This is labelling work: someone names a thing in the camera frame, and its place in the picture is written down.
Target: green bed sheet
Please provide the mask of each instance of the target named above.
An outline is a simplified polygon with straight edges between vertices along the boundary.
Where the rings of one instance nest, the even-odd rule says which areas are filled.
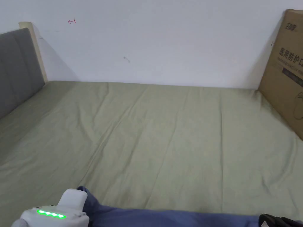
[[[104,205],[303,218],[303,145],[258,91],[47,83],[0,120],[0,219]]]

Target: cardboard box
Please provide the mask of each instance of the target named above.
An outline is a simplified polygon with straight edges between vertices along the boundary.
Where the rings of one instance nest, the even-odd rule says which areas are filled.
[[[303,139],[303,10],[286,10],[259,91]]]

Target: white device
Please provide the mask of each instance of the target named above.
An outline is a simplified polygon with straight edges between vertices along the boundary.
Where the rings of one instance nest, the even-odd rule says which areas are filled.
[[[12,227],[87,227],[89,217],[83,212],[86,198],[84,191],[67,189],[57,206],[26,210]]]

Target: green led light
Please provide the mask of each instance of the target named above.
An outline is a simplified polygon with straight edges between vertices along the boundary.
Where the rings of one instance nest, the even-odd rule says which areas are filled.
[[[43,215],[49,216],[49,217],[59,218],[59,219],[64,219],[64,218],[66,218],[66,216],[63,215],[63,214],[51,213],[51,212],[44,211],[44,210],[37,210],[37,213],[38,213],[38,214],[43,214]]]

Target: wooden bed frame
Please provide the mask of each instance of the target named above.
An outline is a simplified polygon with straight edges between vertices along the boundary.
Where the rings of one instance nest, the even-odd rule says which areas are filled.
[[[41,72],[42,72],[42,75],[43,75],[43,79],[44,79],[44,82],[46,83],[48,81],[48,79],[47,79],[47,76],[46,76],[46,72],[45,72],[43,61],[42,61],[40,49],[39,49],[38,42],[37,42],[37,39],[36,39],[34,26],[31,22],[22,21],[22,22],[19,22],[19,27],[20,27],[20,29],[21,28],[28,28],[29,32],[31,33],[31,37],[32,37],[32,40],[33,40],[33,43],[34,43],[34,48],[35,48],[36,55],[37,55],[37,58],[38,58],[38,62],[39,62]]]

